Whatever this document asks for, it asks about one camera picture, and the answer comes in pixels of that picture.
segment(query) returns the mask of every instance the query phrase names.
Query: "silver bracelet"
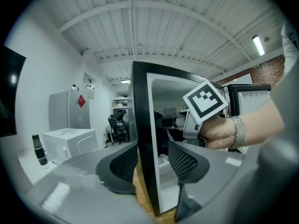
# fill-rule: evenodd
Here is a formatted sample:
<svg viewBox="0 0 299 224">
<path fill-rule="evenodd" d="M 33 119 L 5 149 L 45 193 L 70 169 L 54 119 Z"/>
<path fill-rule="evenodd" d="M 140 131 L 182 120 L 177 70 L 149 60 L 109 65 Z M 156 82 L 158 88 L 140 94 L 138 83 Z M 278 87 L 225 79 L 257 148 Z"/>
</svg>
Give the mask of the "silver bracelet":
<svg viewBox="0 0 299 224">
<path fill-rule="evenodd" d="M 235 124 L 235 140 L 231 149 L 236 149 L 242 147 L 245 140 L 245 124 L 240 118 L 240 116 L 230 117 Z"/>
</svg>

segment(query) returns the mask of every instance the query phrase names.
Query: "brick wall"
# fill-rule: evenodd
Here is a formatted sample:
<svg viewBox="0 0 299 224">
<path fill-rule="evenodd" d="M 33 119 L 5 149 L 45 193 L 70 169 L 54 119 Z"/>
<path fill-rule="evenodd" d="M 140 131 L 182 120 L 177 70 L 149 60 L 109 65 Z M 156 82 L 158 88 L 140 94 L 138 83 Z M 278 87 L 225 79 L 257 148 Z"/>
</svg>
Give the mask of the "brick wall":
<svg viewBox="0 0 299 224">
<path fill-rule="evenodd" d="M 253 84 L 269 84 L 273 89 L 279 82 L 281 77 L 284 75 L 284 70 L 285 57 L 281 55 L 264 63 L 261 63 L 256 67 L 249 68 L 223 80 L 220 80 L 217 82 L 217 84 L 224 84 L 250 73 Z"/>
</svg>

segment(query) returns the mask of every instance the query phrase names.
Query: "black screen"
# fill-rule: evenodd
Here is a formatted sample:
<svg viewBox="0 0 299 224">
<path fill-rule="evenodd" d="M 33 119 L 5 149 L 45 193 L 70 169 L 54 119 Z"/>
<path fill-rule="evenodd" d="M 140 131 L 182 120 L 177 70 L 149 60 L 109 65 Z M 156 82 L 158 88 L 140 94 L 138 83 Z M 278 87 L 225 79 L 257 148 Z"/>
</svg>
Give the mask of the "black screen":
<svg viewBox="0 0 299 224">
<path fill-rule="evenodd" d="M 15 96 L 23 64 L 22 55 L 2 46 L 0 73 L 0 137 L 17 134 L 15 126 Z"/>
</svg>

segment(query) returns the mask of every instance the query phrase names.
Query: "hand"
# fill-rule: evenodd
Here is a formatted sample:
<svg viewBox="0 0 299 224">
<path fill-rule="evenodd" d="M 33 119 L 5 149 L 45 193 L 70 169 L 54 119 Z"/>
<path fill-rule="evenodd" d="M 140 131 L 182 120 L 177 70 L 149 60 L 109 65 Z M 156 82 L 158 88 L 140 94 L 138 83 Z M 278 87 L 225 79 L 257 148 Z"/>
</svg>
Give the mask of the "hand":
<svg viewBox="0 0 299 224">
<path fill-rule="evenodd" d="M 232 119 L 214 116 L 203 123 L 199 133 L 207 140 L 208 148 L 230 148 L 235 140 L 235 125 Z"/>
</svg>

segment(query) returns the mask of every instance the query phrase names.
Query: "office chair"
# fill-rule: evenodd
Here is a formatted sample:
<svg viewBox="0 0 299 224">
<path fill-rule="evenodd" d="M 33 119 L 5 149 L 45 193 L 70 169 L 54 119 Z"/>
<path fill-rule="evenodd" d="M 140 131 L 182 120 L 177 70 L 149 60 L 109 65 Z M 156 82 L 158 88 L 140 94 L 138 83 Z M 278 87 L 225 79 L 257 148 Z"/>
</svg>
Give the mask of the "office chair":
<svg viewBox="0 0 299 224">
<path fill-rule="evenodd" d="M 113 134 L 111 134 L 111 136 L 113 137 L 114 141 L 112 142 L 112 145 L 116 142 L 121 144 L 121 141 L 126 141 L 126 133 L 117 126 L 117 122 L 113 114 L 109 116 L 108 122 L 113 129 Z"/>
<path fill-rule="evenodd" d="M 126 130 L 126 133 L 127 133 L 127 142 L 131 142 L 129 123 L 125 122 L 123 119 L 121 120 L 121 122 L 122 122 L 122 125 L 125 127 L 125 130 Z"/>
</svg>

